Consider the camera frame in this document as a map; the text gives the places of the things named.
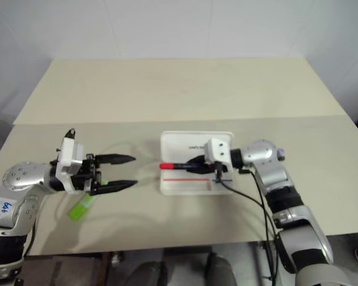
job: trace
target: cable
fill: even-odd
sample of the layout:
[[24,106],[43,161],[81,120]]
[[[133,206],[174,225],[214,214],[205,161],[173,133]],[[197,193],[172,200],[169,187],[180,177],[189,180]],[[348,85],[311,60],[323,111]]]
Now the cable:
[[276,250],[276,268],[274,269],[274,261],[273,261],[273,255],[272,255],[272,252],[271,252],[271,249],[270,249],[270,242],[269,242],[269,227],[268,227],[268,219],[269,219],[269,222],[271,224],[271,228],[272,228],[272,231],[273,231],[273,236],[275,237],[276,236],[276,231],[275,231],[275,228],[274,228],[274,225],[273,225],[273,222],[271,221],[270,219],[270,215],[268,213],[268,211],[266,210],[265,208],[265,204],[264,204],[264,199],[263,199],[263,195],[260,191],[260,188],[258,186],[258,183],[256,181],[256,178],[254,176],[254,174],[250,171],[250,170],[244,170],[245,172],[242,172],[242,173],[250,173],[256,183],[256,187],[257,187],[257,190],[259,192],[259,195],[260,195],[260,199],[261,199],[261,203],[259,201],[257,201],[256,199],[250,197],[249,195],[246,195],[240,191],[237,191],[233,188],[231,188],[230,186],[228,186],[226,183],[224,183],[222,180],[221,180],[221,174],[222,172],[219,172],[220,170],[218,170],[218,168],[220,168],[219,164],[215,164],[215,168],[217,169],[217,182],[220,183],[223,187],[225,187],[226,189],[230,190],[231,192],[234,192],[236,194],[239,194],[251,201],[253,201],[255,204],[259,205],[262,210],[263,210],[263,213],[264,213],[264,219],[265,219],[265,226],[266,226],[266,256],[267,256],[267,260],[268,260],[268,265],[269,265],[269,270],[270,270],[270,279],[272,281],[272,286],[275,286],[276,285],[276,279],[277,279],[277,273],[278,273],[278,268],[279,268],[279,253],[277,252]]
[[29,253],[30,249],[32,248],[33,243],[35,242],[35,234],[36,234],[36,221],[32,226],[32,236],[30,238],[30,243],[28,245],[28,248],[25,251],[24,258],[28,256],[28,253]]

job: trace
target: beige table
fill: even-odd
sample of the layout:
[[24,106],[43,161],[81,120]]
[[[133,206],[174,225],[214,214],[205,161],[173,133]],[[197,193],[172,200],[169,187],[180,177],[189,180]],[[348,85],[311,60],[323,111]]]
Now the beige table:
[[15,124],[343,114],[303,58],[55,60]]
[[[125,153],[137,161],[103,168],[107,179],[138,179],[102,195],[79,222],[67,217],[80,199],[51,195],[43,205],[31,254],[84,253],[264,239],[261,210],[238,195],[160,194],[159,136],[164,130],[229,130],[234,147],[266,138],[286,150],[285,166],[327,235],[358,232],[358,131],[347,116],[197,122],[17,125],[0,152],[0,183],[13,164],[48,162],[68,128],[88,153]],[[249,176],[241,191],[257,196]]]

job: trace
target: marker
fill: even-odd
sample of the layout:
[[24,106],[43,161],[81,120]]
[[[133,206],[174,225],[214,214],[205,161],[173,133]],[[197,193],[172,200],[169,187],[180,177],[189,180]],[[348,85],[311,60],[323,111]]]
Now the marker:
[[204,167],[210,167],[207,164],[199,163],[161,163],[159,168],[161,170],[188,170],[188,169],[199,169]]

